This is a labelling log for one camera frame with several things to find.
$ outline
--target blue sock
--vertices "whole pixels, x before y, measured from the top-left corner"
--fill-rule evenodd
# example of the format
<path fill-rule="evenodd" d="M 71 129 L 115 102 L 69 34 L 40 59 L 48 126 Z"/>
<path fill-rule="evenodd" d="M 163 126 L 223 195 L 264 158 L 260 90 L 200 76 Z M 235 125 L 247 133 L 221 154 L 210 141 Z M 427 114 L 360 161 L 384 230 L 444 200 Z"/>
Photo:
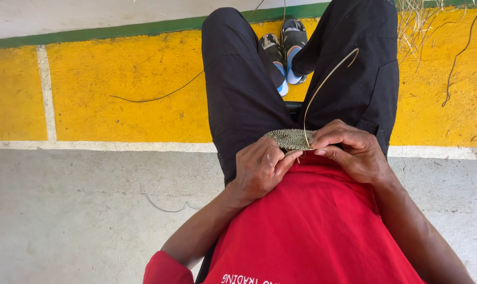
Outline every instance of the blue sock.
<path fill-rule="evenodd" d="M 300 81 L 301 77 L 298 77 L 296 76 L 294 73 L 293 73 L 293 70 L 292 70 L 292 61 L 293 61 L 293 58 L 295 57 L 295 55 L 300 51 L 302 50 L 298 45 L 295 45 L 294 47 L 291 47 L 288 52 L 287 52 L 287 81 L 290 83 L 290 84 L 296 84 Z"/>
<path fill-rule="evenodd" d="M 281 62 L 275 61 L 273 65 L 275 65 L 275 67 L 279 69 L 280 73 L 282 73 L 284 77 L 286 76 L 286 73 L 284 71 L 284 66 L 282 65 Z M 277 91 L 279 92 L 281 97 L 284 97 L 287 94 L 287 90 L 288 90 L 287 82 L 286 82 L 286 79 L 284 79 L 284 82 L 279 88 L 277 88 Z"/>

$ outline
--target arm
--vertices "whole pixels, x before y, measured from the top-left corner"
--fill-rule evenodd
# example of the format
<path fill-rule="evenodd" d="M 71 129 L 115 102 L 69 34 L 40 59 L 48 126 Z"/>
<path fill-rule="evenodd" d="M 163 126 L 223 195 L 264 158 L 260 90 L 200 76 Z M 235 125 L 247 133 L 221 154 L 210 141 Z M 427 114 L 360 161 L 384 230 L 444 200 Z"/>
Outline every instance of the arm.
<path fill-rule="evenodd" d="M 344 150 L 331 145 L 338 143 Z M 402 187 L 374 135 L 334 120 L 314 133 L 311 146 L 317 149 L 315 154 L 335 160 L 356 181 L 372 184 L 382 222 L 424 281 L 475 284 Z"/>
<path fill-rule="evenodd" d="M 260 138 L 236 155 L 237 176 L 214 200 L 195 213 L 163 245 L 162 251 L 193 268 L 231 219 L 254 200 L 264 197 L 302 152 L 286 158 L 273 139 Z"/>

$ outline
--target hand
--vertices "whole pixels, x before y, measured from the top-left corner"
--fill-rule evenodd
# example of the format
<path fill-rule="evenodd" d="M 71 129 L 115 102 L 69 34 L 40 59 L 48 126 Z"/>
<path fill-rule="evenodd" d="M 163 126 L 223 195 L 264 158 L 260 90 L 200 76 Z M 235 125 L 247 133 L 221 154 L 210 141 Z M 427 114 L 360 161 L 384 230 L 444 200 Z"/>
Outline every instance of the hand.
<path fill-rule="evenodd" d="M 272 191 L 302 153 L 284 157 L 279 144 L 265 137 L 240 150 L 236 154 L 237 175 L 230 184 L 241 203 L 247 206 Z"/>
<path fill-rule="evenodd" d="M 314 153 L 336 161 L 357 182 L 379 184 L 394 177 L 374 135 L 336 119 L 313 133 Z M 343 150 L 330 145 L 340 143 Z"/>

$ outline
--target woven disc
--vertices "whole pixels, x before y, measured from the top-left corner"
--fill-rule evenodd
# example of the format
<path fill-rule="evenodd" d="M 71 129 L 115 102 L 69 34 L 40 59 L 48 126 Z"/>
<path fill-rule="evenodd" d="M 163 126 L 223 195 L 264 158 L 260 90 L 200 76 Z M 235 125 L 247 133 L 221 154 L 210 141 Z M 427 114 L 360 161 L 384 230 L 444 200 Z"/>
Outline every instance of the woven disc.
<path fill-rule="evenodd" d="M 305 130 L 307 140 L 312 139 L 312 131 Z M 286 150 L 312 150 L 307 145 L 303 129 L 281 129 L 266 133 L 263 137 L 273 138 L 279 147 Z"/>

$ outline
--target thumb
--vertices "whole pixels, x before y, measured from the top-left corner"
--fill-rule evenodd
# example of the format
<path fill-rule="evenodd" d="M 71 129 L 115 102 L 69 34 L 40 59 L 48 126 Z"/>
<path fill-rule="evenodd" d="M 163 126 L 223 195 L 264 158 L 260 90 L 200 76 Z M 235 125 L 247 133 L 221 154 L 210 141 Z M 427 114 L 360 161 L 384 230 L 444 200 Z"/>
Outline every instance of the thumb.
<path fill-rule="evenodd" d="M 274 176 L 284 176 L 293 165 L 293 162 L 302 154 L 302 151 L 294 152 L 280 160 L 277 165 L 275 165 Z"/>
<path fill-rule="evenodd" d="M 314 154 L 336 161 L 340 165 L 351 163 L 353 156 L 337 146 L 329 145 L 314 151 Z"/>

